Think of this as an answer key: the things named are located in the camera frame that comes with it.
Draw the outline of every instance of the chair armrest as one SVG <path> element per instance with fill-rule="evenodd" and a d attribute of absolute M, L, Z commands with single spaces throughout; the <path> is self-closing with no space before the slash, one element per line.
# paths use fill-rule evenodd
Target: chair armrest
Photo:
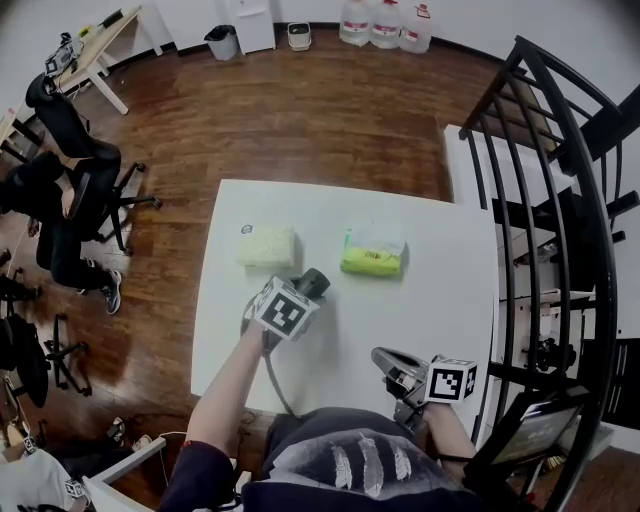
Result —
<path fill-rule="evenodd" d="M 69 215 L 67 219 L 73 219 L 80 206 L 82 204 L 82 200 L 87 192 L 87 188 L 89 188 L 89 180 L 91 179 L 91 174 L 85 172 L 80 178 L 80 183 L 78 184 L 78 188 L 75 189 L 75 197 L 73 198 L 73 203 L 71 203 L 71 208 L 69 208 Z"/>

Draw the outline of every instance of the black office chair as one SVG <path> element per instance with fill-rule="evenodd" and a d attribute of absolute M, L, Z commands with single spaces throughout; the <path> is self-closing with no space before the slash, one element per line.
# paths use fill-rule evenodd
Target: black office chair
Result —
<path fill-rule="evenodd" d="M 17 369 L 22 382 L 19 388 L 5 383 L 7 392 L 14 401 L 18 396 L 26 394 L 36 407 L 43 407 L 49 392 L 48 371 L 52 363 L 57 387 L 67 389 L 68 384 L 71 384 L 78 393 L 84 396 L 91 395 L 91 388 L 81 388 L 64 361 L 71 352 L 87 352 L 89 349 L 86 343 L 76 343 L 61 349 L 59 320 L 65 318 L 65 315 L 56 315 L 53 340 L 44 343 L 47 354 L 40 346 L 35 325 L 18 315 L 10 315 L 0 320 L 0 368 L 9 371 Z M 66 382 L 60 380 L 60 373 L 66 377 Z"/>
<path fill-rule="evenodd" d="M 120 174 L 120 150 L 113 144 L 89 135 L 72 103 L 44 73 L 29 85 L 26 103 L 35 110 L 36 116 L 66 156 L 84 159 L 78 162 L 73 171 L 76 198 L 70 212 L 70 217 L 82 222 L 83 241 L 104 242 L 105 237 L 98 230 L 111 217 L 118 247 L 127 256 L 133 254 L 122 241 L 118 210 L 147 202 L 155 208 L 162 207 L 162 201 L 154 196 L 122 197 L 133 173 L 144 172 L 145 165 L 134 162 L 116 185 Z"/>

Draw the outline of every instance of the wooden floor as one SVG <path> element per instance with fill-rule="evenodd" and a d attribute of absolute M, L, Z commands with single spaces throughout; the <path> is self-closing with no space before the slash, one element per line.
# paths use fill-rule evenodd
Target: wooden floor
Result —
<path fill-rule="evenodd" d="M 107 81 L 130 108 L 126 116 L 95 88 L 76 99 L 92 135 L 121 148 L 124 166 L 147 164 L 141 193 L 157 195 L 164 207 L 133 212 L 133 257 L 113 243 L 87 247 L 123 272 L 122 307 L 113 317 L 99 293 L 82 297 L 52 283 L 35 265 L 36 241 L 22 241 L 15 264 L 45 289 L 25 315 L 44 340 L 54 314 L 65 312 L 68 339 L 91 347 L 77 371 L 88 376 L 93 396 L 52 389 L 42 410 L 24 401 L 32 425 L 47 421 L 49 438 L 94 437 L 115 416 L 125 419 L 132 440 L 185 430 L 196 401 L 189 378 L 200 270 L 221 179 L 451 199 L 441 130 L 464 121 L 494 76 L 493 64 L 441 47 L 424 56 L 350 47 L 335 32 L 314 33 L 306 53 L 286 42 L 279 47 L 228 63 L 208 52 L 168 53 L 121 68 Z M 1 218 L 0 245 L 13 250 L 24 222 Z M 259 467 L 269 420 L 246 414 L 241 467 Z M 181 442 L 170 439 L 169 467 Z M 116 487 L 154 507 L 164 488 L 157 460 Z"/>

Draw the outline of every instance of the white table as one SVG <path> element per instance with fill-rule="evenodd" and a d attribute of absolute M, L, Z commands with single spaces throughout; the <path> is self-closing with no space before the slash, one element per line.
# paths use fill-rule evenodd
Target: white table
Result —
<path fill-rule="evenodd" d="M 138 30 L 140 30 L 142 35 L 147 39 L 156 55 L 162 55 L 160 44 L 153 40 L 152 32 L 146 27 L 143 17 L 139 16 L 141 9 L 142 7 L 138 6 L 125 13 L 121 19 L 108 28 L 92 28 L 92 32 L 89 32 L 86 38 L 83 39 L 84 47 L 78 57 L 77 70 L 73 72 L 71 69 L 67 69 L 59 78 L 56 78 L 56 83 L 59 84 L 63 91 L 68 91 L 88 78 L 111 104 L 118 109 L 118 112 L 122 115 L 129 112 L 127 106 L 118 98 L 116 93 L 111 90 L 107 83 L 100 77 L 99 73 L 102 73 L 104 76 L 109 76 L 109 71 L 102 63 L 101 56 L 113 40 L 118 37 L 120 32 L 135 19 L 138 20 Z"/>
<path fill-rule="evenodd" d="M 402 280 L 345 274 L 340 257 L 353 222 L 400 226 L 408 265 Z M 392 417 L 394 399 L 371 361 L 374 347 L 424 360 L 436 354 L 478 363 L 478 386 L 457 412 L 469 433 L 480 412 L 496 306 L 497 250 L 488 212 L 365 190 L 223 180 L 200 279 L 191 391 L 202 395 L 239 338 L 247 301 L 271 272 L 235 263 L 245 224 L 293 225 L 297 268 L 331 281 L 309 331 L 273 353 L 275 373 L 299 414 L 317 407 L 358 407 Z M 282 412 L 264 362 L 247 406 Z"/>

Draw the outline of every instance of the yellow tissue package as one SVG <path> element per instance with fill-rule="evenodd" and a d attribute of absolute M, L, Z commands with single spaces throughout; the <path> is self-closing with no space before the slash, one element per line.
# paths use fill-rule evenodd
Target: yellow tissue package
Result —
<path fill-rule="evenodd" d="M 236 261 L 245 267 L 287 268 L 294 264 L 293 226 L 242 227 Z"/>
<path fill-rule="evenodd" d="M 402 271 L 405 241 L 396 229 L 375 223 L 347 230 L 340 269 L 373 276 L 397 276 Z"/>

